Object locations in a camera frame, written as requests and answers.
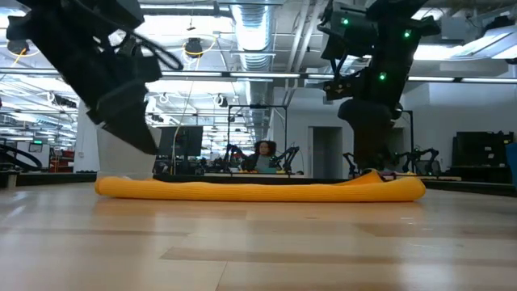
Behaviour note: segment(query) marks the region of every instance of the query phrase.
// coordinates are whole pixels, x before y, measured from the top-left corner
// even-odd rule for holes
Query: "woman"
[[[242,169],[257,171],[261,174],[276,174],[276,167],[270,167],[271,158],[275,157],[276,143],[274,141],[259,141],[255,143],[255,153],[242,164]]]

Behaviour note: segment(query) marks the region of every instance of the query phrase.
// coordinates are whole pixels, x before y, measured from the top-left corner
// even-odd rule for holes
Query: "dark hair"
[[[276,142],[274,141],[257,141],[255,142],[255,154],[257,157],[260,155],[260,144],[263,142],[267,143],[267,148],[269,148],[268,156],[274,156],[276,154]]]

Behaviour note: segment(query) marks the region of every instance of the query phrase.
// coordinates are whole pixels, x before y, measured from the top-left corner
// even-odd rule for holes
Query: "wooden floor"
[[[117,200],[0,192],[1,291],[517,290],[517,199]]]

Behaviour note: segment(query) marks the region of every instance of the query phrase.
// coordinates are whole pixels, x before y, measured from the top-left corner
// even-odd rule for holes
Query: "blue object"
[[[506,145],[506,159],[511,169],[511,177],[517,188],[517,143]]]

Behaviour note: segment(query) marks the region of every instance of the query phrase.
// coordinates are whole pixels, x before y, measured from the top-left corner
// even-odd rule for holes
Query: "doorway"
[[[343,128],[309,127],[310,176],[343,178]]]

